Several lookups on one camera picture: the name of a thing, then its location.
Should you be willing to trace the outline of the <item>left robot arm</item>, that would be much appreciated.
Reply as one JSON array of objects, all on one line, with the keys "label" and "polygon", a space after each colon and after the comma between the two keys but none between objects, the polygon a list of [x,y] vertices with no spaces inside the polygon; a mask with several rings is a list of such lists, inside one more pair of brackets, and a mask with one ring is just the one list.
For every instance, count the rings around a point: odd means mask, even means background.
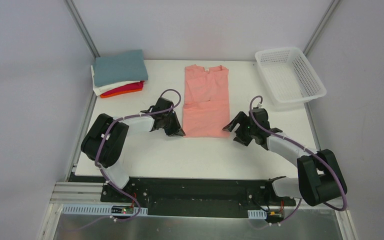
[{"label": "left robot arm", "polygon": [[129,175],[119,163],[127,137],[163,129],[168,137],[184,137],[172,101],[159,97],[149,109],[139,114],[114,118],[106,113],[98,115],[84,137],[80,150],[102,173],[105,182],[114,187],[113,195],[120,202],[132,198],[133,189],[127,185]]}]

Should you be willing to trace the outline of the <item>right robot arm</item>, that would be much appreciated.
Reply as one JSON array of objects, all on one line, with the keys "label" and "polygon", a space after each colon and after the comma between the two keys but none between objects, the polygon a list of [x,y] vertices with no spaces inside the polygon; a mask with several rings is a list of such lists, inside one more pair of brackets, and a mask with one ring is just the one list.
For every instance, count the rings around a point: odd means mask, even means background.
[{"label": "right robot arm", "polygon": [[268,188],[263,192],[268,204],[276,205],[284,197],[292,197],[312,207],[324,204],[337,211],[348,207],[347,185],[335,154],[329,149],[307,148],[279,128],[271,128],[264,108],[239,112],[223,130],[234,132],[235,142],[248,146],[254,141],[296,167],[296,178],[281,176],[268,180]]}]

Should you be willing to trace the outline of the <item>salmon pink t-shirt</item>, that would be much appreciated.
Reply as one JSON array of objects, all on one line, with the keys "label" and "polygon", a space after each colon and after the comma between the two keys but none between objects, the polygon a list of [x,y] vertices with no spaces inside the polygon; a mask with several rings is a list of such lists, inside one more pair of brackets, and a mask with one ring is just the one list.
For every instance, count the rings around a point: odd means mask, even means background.
[{"label": "salmon pink t-shirt", "polygon": [[182,127],[186,138],[228,138],[229,69],[219,65],[184,68]]}]

